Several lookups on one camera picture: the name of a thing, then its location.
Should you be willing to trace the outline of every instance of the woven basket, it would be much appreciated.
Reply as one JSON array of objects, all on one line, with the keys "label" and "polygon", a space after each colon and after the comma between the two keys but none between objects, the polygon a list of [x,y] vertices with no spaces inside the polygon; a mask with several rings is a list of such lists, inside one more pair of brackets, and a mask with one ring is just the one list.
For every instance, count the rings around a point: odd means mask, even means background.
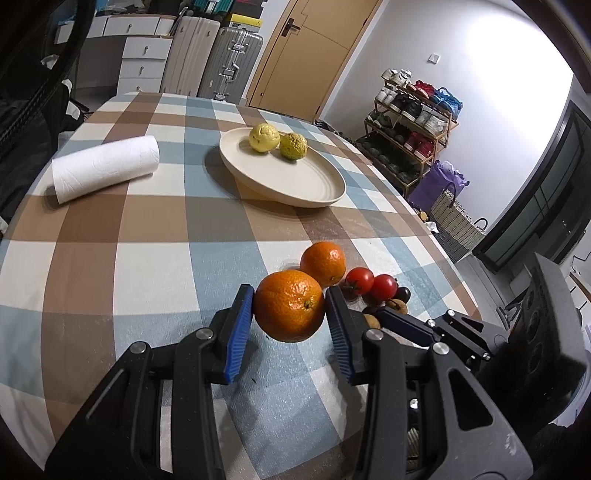
[{"label": "woven basket", "polygon": [[455,194],[451,194],[447,188],[443,190],[431,208],[431,218],[467,251],[477,246],[486,235],[484,229],[477,226],[476,223],[484,220],[486,222],[484,228],[486,228],[488,221],[485,218],[479,218],[476,222],[472,222],[470,216],[456,200]]}]

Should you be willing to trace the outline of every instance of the paper towel roll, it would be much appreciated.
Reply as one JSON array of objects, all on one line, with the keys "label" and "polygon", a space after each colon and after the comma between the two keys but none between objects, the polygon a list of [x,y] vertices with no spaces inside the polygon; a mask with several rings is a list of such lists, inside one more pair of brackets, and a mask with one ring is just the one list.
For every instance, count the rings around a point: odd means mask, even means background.
[{"label": "paper towel roll", "polygon": [[54,158],[53,183],[59,203],[152,173],[160,151],[152,135],[128,138]]}]

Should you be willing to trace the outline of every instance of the suitcase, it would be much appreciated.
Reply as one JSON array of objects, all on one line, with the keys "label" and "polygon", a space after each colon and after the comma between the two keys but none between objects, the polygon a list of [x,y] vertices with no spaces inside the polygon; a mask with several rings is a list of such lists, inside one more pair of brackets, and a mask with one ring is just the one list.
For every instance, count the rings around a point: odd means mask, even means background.
[{"label": "suitcase", "polygon": [[219,22],[183,17],[178,25],[164,68],[160,92],[197,96]]},{"label": "suitcase", "polygon": [[261,47],[260,35],[220,28],[197,96],[239,104]]}]

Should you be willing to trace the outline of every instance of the cherry tomato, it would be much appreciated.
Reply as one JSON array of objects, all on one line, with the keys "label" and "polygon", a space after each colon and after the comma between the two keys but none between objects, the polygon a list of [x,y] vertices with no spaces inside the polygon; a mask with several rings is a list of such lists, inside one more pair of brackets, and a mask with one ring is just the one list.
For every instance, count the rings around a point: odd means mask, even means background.
[{"label": "cherry tomato", "polygon": [[396,295],[398,283],[390,275],[383,273],[374,278],[374,286],[369,294],[377,301],[386,301]]},{"label": "cherry tomato", "polygon": [[365,295],[374,286],[374,274],[365,267],[356,267],[347,273],[345,289],[353,295]]}]

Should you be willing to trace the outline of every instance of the drawer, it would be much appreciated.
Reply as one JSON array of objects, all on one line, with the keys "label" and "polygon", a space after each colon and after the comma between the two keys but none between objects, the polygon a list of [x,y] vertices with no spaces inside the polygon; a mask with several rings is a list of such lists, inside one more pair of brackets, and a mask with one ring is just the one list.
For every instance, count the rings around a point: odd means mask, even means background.
[{"label": "drawer", "polygon": [[[90,29],[88,30],[88,35],[86,36],[86,38],[102,37],[108,18],[108,15],[105,15],[104,17],[94,17],[92,19],[92,23],[90,24]],[[70,33],[72,33],[73,26],[74,21],[71,21],[67,24],[62,25],[61,27],[58,27],[56,34],[56,43],[67,42],[68,38],[70,37]]]},{"label": "drawer", "polygon": [[159,17],[150,15],[113,15],[103,35],[154,35]]},{"label": "drawer", "polygon": [[123,59],[119,78],[121,79],[161,79],[166,60]]},{"label": "drawer", "polygon": [[172,38],[128,38],[125,40],[123,58],[166,60]]},{"label": "drawer", "polygon": [[159,92],[161,79],[119,79],[117,95],[128,92]]},{"label": "drawer", "polygon": [[161,17],[156,27],[156,35],[168,35],[173,27],[174,18]]}]

